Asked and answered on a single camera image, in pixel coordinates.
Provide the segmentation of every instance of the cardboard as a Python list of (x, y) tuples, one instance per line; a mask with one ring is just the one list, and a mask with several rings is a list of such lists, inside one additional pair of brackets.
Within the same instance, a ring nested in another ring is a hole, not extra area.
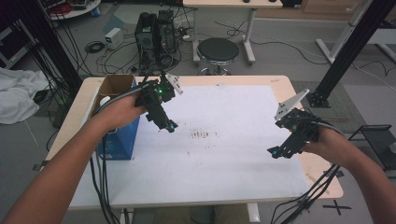
[[(114, 97), (123, 92), (128, 91), (135, 86), (134, 75), (107, 75), (99, 88), (95, 100), (93, 102), (90, 117), (94, 116), (96, 109), (99, 107), (100, 101), (106, 97)], [(106, 138), (106, 147), (104, 153), (104, 141), (98, 145), (98, 153), (101, 158), (105, 157), (108, 161), (126, 161), (132, 157), (134, 150), (134, 140), (136, 138), (139, 119), (125, 127), (118, 128), (114, 133), (108, 133)]]

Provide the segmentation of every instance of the white cloth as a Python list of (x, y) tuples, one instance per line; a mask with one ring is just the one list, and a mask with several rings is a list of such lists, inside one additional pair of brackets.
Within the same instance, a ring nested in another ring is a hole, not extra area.
[(0, 67), (0, 123), (13, 124), (31, 117), (39, 108), (35, 93), (49, 85), (44, 74)]

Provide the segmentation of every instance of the forearm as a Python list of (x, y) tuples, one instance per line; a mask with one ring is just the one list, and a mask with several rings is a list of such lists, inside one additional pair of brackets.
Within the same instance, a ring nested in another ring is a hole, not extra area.
[(358, 182), (374, 223), (394, 223), (396, 220), (396, 188), (382, 169), (359, 151), (353, 163), (346, 167)]
[(4, 223), (60, 223), (88, 160), (105, 133), (100, 120), (87, 122), (30, 184)]

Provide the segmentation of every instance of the hand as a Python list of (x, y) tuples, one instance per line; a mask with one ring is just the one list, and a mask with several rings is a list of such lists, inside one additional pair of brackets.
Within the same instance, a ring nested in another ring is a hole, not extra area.
[(317, 143), (307, 143), (303, 151), (315, 153), (331, 163), (348, 167), (356, 153), (361, 153), (343, 135), (329, 128), (319, 128)]
[(100, 122), (103, 122), (107, 131), (123, 127), (131, 123), (139, 115), (146, 112), (145, 107), (134, 106), (134, 102), (138, 96), (139, 94), (135, 93), (123, 97), (108, 105), (101, 112), (95, 115), (94, 118), (99, 119)]

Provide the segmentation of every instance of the stool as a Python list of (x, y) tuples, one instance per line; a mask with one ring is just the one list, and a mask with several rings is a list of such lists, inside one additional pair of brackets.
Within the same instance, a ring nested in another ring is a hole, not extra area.
[(231, 73), (221, 66), (235, 62), (239, 55), (239, 48), (228, 39), (213, 37), (202, 41), (198, 45), (197, 53), (204, 62), (216, 65), (213, 73), (210, 72), (210, 68), (204, 68), (198, 75), (206, 72), (207, 76), (217, 76), (225, 72), (223, 75), (228, 76)]

